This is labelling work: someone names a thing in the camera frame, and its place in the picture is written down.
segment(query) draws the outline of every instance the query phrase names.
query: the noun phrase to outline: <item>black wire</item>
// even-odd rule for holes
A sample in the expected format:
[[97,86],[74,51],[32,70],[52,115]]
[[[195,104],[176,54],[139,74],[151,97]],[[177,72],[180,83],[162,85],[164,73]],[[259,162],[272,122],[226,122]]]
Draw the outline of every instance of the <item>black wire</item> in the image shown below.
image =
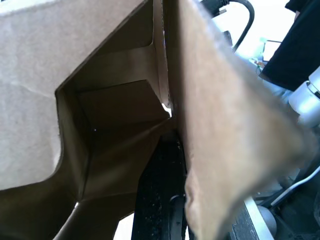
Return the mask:
[[230,0],[230,2],[240,3],[240,4],[244,5],[249,11],[249,21],[248,21],[243,33],[241,34],[239,40],[236,42],[236,44],[232,48],[232,50],[235,52],[235,51],[237,51],[237,49],[238,49],[239,45],[242,43],[242,41],[245,39],[245,36],[247,35],[249,29],[252,26],[252,23],[254,22],[255,9],[248,0]]

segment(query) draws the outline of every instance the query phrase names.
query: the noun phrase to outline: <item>black cable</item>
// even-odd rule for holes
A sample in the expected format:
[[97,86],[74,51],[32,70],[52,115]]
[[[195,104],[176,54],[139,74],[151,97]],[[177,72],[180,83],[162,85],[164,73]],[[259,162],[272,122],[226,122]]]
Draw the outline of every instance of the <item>black cable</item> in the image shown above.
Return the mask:
[[232,48],[232,50],[235,52],[235,51],[237,51],[237,49],[238,49],[239,45],[242,43],[242,41],[245,39],[245,36],[247,35],[249,29],[252,26],[252,23],[254,22],[255,9],[248,0],[230,0],[230,2],[240,3],[240,4],[244,5],[249,11],[249,21],[248,21],[243,33],[241,34],[239,40],[236,42],[236,44]]

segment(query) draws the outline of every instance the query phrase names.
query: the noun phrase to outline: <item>brown cardboard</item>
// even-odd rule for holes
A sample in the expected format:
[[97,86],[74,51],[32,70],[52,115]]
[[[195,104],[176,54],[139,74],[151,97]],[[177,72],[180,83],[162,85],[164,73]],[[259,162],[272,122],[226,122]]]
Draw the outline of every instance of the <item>brown cardboard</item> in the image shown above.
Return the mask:
[[199,240],[309,157],[309,135],[195,0],[54,1],[1,17],[0,31],[0,238],[111,239],[175,128]]

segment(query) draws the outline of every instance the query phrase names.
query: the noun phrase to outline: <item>white cable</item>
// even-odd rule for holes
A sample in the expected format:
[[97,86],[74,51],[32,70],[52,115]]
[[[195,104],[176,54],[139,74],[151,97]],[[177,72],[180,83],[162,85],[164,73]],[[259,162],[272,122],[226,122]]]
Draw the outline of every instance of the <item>white cable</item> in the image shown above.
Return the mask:
[[310,179],[312,179],[318,172],[320,171],[320,166],[317,167],[316,170],[314,170],[313,173],[311,173],[308,177],[306,177],[305,179],[296,182],[295,184],[293,184],[291,187],[289,187],[287,190],[285,190],[280,196],[278,196],[272,203],[271,206],[274,206],[277,202],[279,202],[285,195],[287,195],[290,191],[292,191],[293,189],[295,189],[296,187],[300,186],[301,184],[304,184],[306,182],[308,182]]

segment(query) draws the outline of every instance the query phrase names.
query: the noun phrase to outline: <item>cardboard box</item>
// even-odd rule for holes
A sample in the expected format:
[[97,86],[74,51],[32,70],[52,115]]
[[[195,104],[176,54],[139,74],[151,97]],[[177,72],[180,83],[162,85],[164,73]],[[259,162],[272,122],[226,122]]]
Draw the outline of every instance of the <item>cardboard box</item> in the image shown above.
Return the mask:
[[53,0],[0,19],[1,238],[112,239],[176,128],[189,225],[217,238],[310,150],[195,0]]

